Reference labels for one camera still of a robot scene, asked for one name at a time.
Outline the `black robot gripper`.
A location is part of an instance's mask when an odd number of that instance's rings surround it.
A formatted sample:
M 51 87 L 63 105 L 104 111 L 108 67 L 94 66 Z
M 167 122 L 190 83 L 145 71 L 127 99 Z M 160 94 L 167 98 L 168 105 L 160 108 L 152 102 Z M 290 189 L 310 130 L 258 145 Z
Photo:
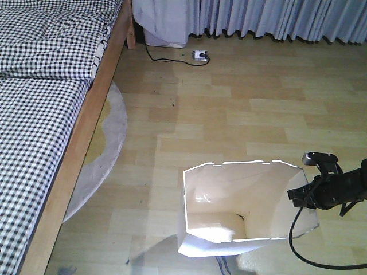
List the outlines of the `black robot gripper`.
M 311 183 L 288 190 L 288 198 L 295 207 L 328 210 L 342 205 L 341 211 L 347 211 L 348 203 L 343 195 L 346 194 L 348 176 L 348 173 L 331 172 L 317 175 Z

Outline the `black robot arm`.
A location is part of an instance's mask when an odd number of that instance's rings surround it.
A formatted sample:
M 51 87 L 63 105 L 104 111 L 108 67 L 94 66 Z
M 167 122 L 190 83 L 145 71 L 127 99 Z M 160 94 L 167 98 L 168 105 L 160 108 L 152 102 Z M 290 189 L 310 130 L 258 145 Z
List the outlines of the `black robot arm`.
M 344 216 L 356 203 L 366 199 L 366 160 L 360 168 L 343 172 L 338 158 L 333 154 L 307 152 L 302 161 L 316 166 L 320 175 L 300 188 L 287 191 L 295 207 L 328 210 L 341 205 L 340 216 Z

